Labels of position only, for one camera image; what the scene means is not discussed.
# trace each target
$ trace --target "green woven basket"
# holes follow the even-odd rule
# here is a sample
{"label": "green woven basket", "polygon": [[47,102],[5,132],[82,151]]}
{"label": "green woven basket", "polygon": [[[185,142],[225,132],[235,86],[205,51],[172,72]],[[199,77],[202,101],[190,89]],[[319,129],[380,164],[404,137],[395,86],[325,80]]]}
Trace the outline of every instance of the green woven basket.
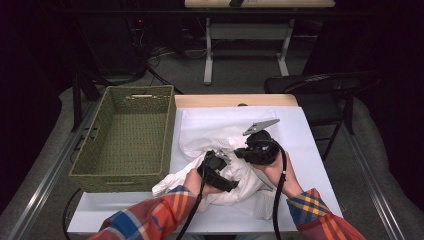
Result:
{"label": "green woven basket", "polygon": [[108,87],[69,174],[85,192],[150,192],[169,173],[172,86]]}

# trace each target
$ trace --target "red and blue plaid shirt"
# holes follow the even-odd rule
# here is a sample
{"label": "red and blue plaid shirt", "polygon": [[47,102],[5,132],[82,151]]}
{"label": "red and blue plaid shirt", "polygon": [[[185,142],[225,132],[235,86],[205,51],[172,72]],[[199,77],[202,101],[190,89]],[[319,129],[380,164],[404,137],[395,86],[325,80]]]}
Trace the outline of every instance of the red and blue plaid shirt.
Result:
{"label": "red and blue plaid shirt", "polygon": [[[103,222],[96,239],[163,239],[189,215],[195,197],[184,186],[115,213]],[[297,229],[305,239],[365,239],[346,220],[334,215],[311,189],[287,200]]]}

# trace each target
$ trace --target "gray metal piece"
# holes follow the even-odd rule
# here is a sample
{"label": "gray metal piece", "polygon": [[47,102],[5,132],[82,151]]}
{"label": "gray metal piece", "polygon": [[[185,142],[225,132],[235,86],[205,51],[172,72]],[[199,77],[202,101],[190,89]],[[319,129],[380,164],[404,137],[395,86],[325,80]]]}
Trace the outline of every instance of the gray metal piece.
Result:
{"label": "gray metal piece", "polygon": [[231,159],[227,155],[225,155],[225,153],[222,150],[218,150],[215,153],[215,157],[224,160],[227,165],[231,165]]}
{"label": "gray metal piece", "polygon": [[273,124],[278,123],[279,121],[280,121],[280,119],[272,119],[272,120],[268,120],[268,121],[253,123],[253,125],[251,127],[249,127],[249,129],[247,129],[246,132],[243,133],[243,136],[257,133],[257,132],[264,130],[265,128],[267,128],[267,127],[269,127]]}

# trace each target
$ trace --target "metal frame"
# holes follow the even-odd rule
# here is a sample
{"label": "metal frame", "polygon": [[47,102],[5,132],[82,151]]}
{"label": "metal frame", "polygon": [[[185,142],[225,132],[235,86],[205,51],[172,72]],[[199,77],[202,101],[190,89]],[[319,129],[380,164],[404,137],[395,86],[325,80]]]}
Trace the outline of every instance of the metal frame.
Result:
{"label": "metal frame", "polygon": [[244,23],[211,23],[206,18],[206,64],[203,83],[212,84],[213,52],[212,39],[267,39],[283,40],[281,52],[277,53],[278,66],[282,76],[288,76],[285,62],[287,50],[294,27],[294,19],[287,23],[276,24],[244,24]]}
{"label": "metal frame", "polygon": [[69,159],[70,154],[74,147],[77,145],[84,127],[90,124],[91,116],[94,115],[94,112],[97,107],[97,102],[88,102],[86,110],[83,114],[83,121],[81,122],[80,127],[75,131],[70,133],[68,140],[65,143],[65,146],[62,149],[57,161],[50,167],[29,201],[27,207],[22,213],[19,220],[16,222],[15,227],[12,229],[8,240],[17,240],[17,239],[26,239],[31,227],[33,226],[35,220],[40,214],[44,204],[46,203],[51,191],[53,190],[57,180],[59,179],[60,174],[65,166],[66,161]]}
{"label": "metal frame", "polygon": [[350,149],[353,152],[356,162],[359,164],[362,177],[368,188],[371,199],[374,202],[375,208],[377,209],[377,212],[380,215],[381,221],[383,222],[383,225],[386,228],[386,232],[389,235],[389,238],[392,240],[405,239],[398,223],[396,222],[392,210],[390,209],[390,206],[387,203],[387,200],[384,197],[384,194],[381,191],[377,180],[375,179],[375,176],[368,165],[367,159],[365,158],[361,148],[359,147],[355,136],[351,135],[346,127],[342,128],[342,132],[350,146]]}

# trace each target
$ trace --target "wooden tabletop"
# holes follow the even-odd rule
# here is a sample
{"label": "wooden tabletop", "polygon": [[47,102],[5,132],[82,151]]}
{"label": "wooden tabletop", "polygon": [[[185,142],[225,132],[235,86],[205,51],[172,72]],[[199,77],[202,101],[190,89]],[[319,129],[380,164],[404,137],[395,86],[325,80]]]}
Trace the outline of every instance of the wooden tabletop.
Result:
{"label": "wooden tabletop", "polygon": [[290,94],[175,95],[177,107],[298,106]]}
{"label": "wooden tabletop", "polygon": [[[187,8],[230,7],[230,0],[185,0]],[[334,0],[244,0],[241,7],[250,8],[324,8],[334,7]]]}

